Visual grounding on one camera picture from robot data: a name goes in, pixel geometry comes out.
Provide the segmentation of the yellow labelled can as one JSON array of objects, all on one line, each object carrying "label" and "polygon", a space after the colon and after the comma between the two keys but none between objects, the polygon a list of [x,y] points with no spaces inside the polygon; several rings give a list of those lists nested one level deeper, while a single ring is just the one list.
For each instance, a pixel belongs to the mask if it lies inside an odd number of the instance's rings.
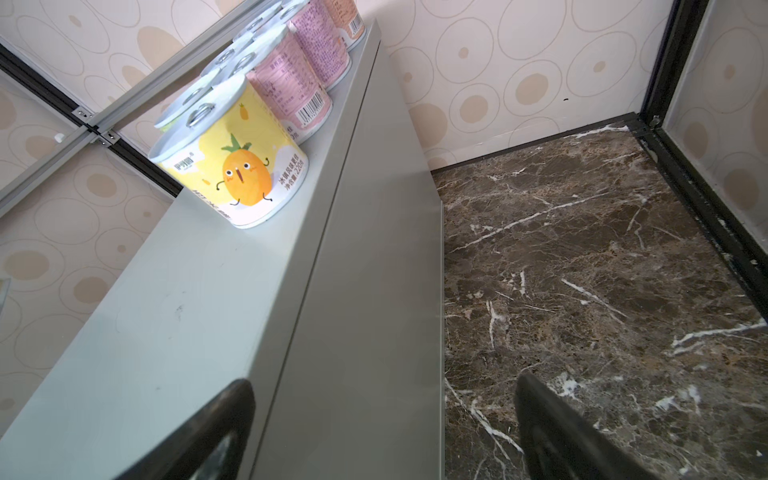
[{"label": "yellow labelled can", "polygon": [[274,216],[309,170],[307,155],[243,74],[195,103],[148,158],[239,229]]}]

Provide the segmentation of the pink orange labelled can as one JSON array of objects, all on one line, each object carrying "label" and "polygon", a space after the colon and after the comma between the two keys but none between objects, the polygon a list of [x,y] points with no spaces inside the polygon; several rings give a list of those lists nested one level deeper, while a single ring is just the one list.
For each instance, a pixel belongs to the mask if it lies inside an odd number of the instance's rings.
[{"label": "pink orange labelled can", "polygon": [[283,6],[281,2],[275,3],[268,7],[266,10],[258,14],[254,19],[249,21],[246,26],[233,37],[233,42],[239,40],[241,37],[255,34],[259,28],[273,19],[282,9]]}]

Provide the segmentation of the black corner frame post left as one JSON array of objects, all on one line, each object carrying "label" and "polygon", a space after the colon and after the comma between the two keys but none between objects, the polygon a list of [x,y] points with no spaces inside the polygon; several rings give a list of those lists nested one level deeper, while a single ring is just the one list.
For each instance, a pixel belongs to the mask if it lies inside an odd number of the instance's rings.
[{"label": "black corner frame post left", "polygon": [[96,140],[116,155],[122,165],[136,171],[151,185],[172,198],[180,194],[182,186],[178,181],[172,179],[169,174],[162,173],[159,167],[153,166],[142,152],[117,133],[100,131],[92,124],[92,112],[67,96],[4,45],[1,45],[1,71],[76,127],[85,127],[89,133],[96,134]]}]

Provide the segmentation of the grey metal cabinet box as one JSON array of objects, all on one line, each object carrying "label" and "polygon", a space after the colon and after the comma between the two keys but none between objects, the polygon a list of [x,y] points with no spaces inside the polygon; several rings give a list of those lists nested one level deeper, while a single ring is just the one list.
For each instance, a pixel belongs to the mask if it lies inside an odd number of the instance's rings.
[{"label": "grey metal cabinet box", "polygon": [[264,224],[94,149],[1,220],[1,475],[113,479],[237,381],[242,479],[444,475],[442,204],[376,22]]}]

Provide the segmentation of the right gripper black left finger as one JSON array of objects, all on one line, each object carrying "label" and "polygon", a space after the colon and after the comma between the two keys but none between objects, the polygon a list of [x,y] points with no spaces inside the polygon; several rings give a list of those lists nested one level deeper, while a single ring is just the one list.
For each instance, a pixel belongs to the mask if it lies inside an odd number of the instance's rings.
[{"label": "right gripper black left finger", "polygon": [[119,477],[234,479],[255,412],[251,383],[235,380]]}]

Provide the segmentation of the silver aluminium crossbar back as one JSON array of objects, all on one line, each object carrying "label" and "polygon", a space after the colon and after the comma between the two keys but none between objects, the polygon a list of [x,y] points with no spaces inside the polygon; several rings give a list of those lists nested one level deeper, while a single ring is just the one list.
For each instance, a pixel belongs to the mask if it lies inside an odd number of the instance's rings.
[{"label": "silver aluminium crossbar back", "polygon": [[92,124],[102,132],[118,134],[124,125],[171,95],[175,85],[182,85],[187,77],[197,75],[252,18],[275,3],[277,1],[243,1],[110,106],[96,113]]}]

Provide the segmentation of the silver aluminium bar left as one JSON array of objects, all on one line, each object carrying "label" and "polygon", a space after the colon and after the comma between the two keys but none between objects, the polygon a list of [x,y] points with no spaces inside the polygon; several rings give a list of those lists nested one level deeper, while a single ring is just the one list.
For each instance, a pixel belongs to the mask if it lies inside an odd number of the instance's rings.
[{"label": "silver aluminium bar left", "polygon": [[1,216],[7,214],[51,175],[89,144],[97,135],[86,126],[67,136],[51,154],[38,160],[1,189]]}]

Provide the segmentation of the purple pink labelled can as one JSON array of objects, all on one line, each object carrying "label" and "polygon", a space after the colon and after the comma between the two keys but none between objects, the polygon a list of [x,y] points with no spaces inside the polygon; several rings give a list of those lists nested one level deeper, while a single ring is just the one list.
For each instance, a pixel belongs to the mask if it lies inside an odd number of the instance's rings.
[{"label": "purple pink labelled can", "polygon": [[257,36],[232,66],[242,74],[298,145],[329,117],[333,103],[288,26]]}]

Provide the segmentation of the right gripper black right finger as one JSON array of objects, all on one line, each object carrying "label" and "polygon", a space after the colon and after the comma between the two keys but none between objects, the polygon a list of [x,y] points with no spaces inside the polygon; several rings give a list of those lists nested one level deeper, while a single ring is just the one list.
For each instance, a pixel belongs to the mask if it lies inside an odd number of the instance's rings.
[{"label": "right gripper black right finger", "polygon": [[534,375],[518,376],[520,446],[532,479],[653,479]]}]

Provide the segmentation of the white red labelled can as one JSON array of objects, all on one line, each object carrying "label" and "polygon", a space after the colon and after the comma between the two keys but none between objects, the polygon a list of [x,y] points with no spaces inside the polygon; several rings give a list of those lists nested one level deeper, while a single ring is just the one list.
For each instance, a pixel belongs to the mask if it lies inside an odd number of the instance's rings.
[{"label": "white red labelled can", "polygon": [[333,89],[348,73],[352,59],[323,1],[281,1],[277,23],[298,40],[323,88]]}]

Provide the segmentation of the lime green labelled can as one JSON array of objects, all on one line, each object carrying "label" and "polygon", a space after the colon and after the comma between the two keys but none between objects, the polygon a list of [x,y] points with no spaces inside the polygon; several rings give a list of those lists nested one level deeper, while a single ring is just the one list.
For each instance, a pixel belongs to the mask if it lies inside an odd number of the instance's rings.
[{"label": "lime green labelled can", "polygon": [[163,111],[154,127],[161,132],[169,130],[185,112],[213,88],[214,80],[220,71],[221,68],[216,67],[198,77]]}]

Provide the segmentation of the orange tomato labelled can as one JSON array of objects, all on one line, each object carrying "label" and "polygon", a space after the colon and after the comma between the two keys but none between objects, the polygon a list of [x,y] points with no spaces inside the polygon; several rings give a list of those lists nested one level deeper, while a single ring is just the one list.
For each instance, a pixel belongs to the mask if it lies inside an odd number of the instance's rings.
[{"label": "orange tomato labelled can", "polygon": [[347,50],[365,35],[365,24],[354,0],[324,0],[324,4]]}]

